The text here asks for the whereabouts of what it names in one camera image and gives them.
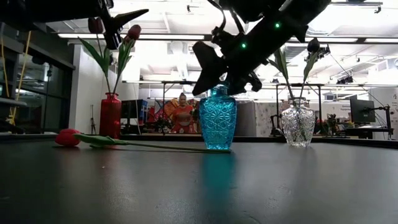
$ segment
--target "white wall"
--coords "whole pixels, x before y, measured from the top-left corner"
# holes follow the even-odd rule
[[[101,100],[106,98],[108,92],[106,80],[100,66],[95,60],[83,50],[81,45],[75,46],[73,64],[76,70],[72,77],[72,91],[69,115],[69,128],[74,128],[82,133],[91,134],[91,107],[93,105],[94,123],[97,134],[100,130],[100,111]],[[129,64],[125,68],[123,75],[132,73]],[[108,73],[111,91],[116,83],[116,74],[112,71]],[[132,84],[121,83],[119,80],[116,93],[119,93],[120,100],[134,100],[138,95],[138,88],[134,91]]]
[[[372,88],[369,92],[373,96],[369,96],[369,100],[372,100],[374,102],[375,107],[390,105],[390,112],[394,112],[394,114],[390,114],[391,128],[394,128],[394,135],[392,138],[398,139],[398,88]],[[376,114],[378,114],[384,120],[384,122],[386,122],[385,111],[376,110]],[[384,135],[383,133],[373,133],[373,139],[387,139],[387,133],[384,133]]]

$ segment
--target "computer screen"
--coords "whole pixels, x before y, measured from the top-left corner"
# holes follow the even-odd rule
[[[376,122],[374,111],[366,111],[367,108],[374,108],[374,102],[369,100],[350,99],[351,119],[354,123]]]

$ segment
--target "ceiling light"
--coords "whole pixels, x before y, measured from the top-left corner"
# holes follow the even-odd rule
[[[308,43],[286,43],[286,47],[305,47],[307,48]],[[321,44],[320,47],[327,47],[327,44]]]
[[[313,37],[306,37],[305,41],[309,42],[313,39]],[[340,37],[319,37],[319,42],[326,42],[326,43],[344,43],[344,42],[356,42],[358,38],[340,38]]]
[[[135,83],[135,84],[160,84],[162,81],[123,81],[124,83]]]
[[[398,43],[398,38],[367,38],[365,43]]]
[[[61,38],[66,39],[96,39],[96,34],[58,34]],[[103,34],[98,34],[100,39],[104,39]],[[141,34],[139,40],[204,40],[204,35],[186,35],[186,34]]]

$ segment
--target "window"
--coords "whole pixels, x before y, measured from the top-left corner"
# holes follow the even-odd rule
[[[18,81],[21,78],[24,57],[19,56]],[[72,76],[58,67],[42,61],[39,58],[27,56],[24,76],[22,79],[23,88],[32,88],[49,95],[69,98],[72,87]]]
[[[21,90],[19,100],[26,102],[27,107],[17,108],[16,126],[24,128],[26,133],[41,133],[45,95]]]
[[[12,60],[6,59],[6,72],[7,72],[7,80],[12,81],[13,77],[13,69],[14,69],[15,63]],[[3,61],[2,57],[0,57],[0,80],[5,80],[5,74],[4,74],[4,66],[3,66]]]

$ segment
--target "desk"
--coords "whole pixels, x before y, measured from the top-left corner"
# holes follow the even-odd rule
[[[274,142],[234,142],[231,154],[54,146],[0,143],[0,223],[397,221],[395,150]]]
[[[27,106],[26,102],[0,97],[0,106]]]
[[[393,129],[388,128],[346,128],[345,133],[347,136],[358,136],[359,138],[373,138],[373,132],[388,133]]]

